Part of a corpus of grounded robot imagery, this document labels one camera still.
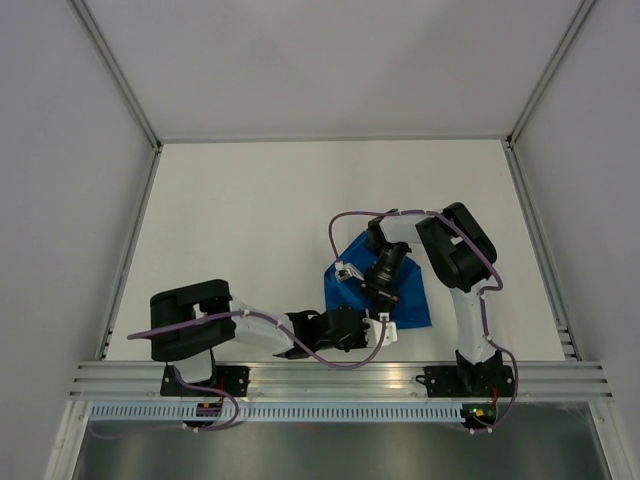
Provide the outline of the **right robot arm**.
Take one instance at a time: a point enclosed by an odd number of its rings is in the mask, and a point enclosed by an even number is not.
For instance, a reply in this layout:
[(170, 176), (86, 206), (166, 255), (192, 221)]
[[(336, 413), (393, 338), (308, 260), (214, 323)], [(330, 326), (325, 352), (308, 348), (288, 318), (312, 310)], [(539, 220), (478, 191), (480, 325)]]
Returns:
[(407, 300), (396, 283), (412, 244), (423, 246), (436, 277), (449, 289), (458, 329), (456, 364), (426, 366), (416, 381), (430, 398), (513, 397), (516, 373), (489, 333), (485, 300), (486, 293), (503, 288), (494, 268), (497, 251), (464, 204), (431, 214), (392, 210), (371, 220), (365, 246), (377, 258), (360, 281), (361, 292), (375, 312), (393, 313)]

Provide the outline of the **blue cloth napkin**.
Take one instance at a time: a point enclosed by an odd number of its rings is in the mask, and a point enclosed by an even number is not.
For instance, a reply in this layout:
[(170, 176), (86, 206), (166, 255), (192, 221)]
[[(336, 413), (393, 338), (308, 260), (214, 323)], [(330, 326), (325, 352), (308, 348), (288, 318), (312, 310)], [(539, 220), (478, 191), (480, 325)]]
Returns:
[[(341, 259), (353, 264), (362, 274), (373, 266), (377, 255), (365, 246), (366, 233), (360, 233), (341, 253)], [(373, 305), (362, 293), (359, 281), (354, 278), (339, 282), (335, 276), (335, 265), (331, 264), (323, 275), (325, 309), (333, 310), (349, 306), (356, 310), (369, 309)], [(398, 302), (390, 314), (398, 329), (423, 328), (432, 325), (427, 303), (422, 271), (411, 258), (406, 257), (393, 282), (398, 292)]]

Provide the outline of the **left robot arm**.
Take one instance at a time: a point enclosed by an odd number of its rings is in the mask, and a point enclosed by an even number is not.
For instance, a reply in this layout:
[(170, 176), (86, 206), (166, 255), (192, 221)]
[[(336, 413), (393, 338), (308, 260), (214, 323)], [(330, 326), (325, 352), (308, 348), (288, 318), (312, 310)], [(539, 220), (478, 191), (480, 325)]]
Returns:
[(151, 359), (176, 364), (184, 385), (206, 396), (216, 389), (218, 372), (205, 359), (227, 342), (259, 347), (285, 360), (375, 345), (370, 322), (351, 307), (274, 314), (271, 320), (266, 315), (234, 297), (221, 279), (157, 293), (150, 299), (150, 326), (159, 332), (150, 338)]

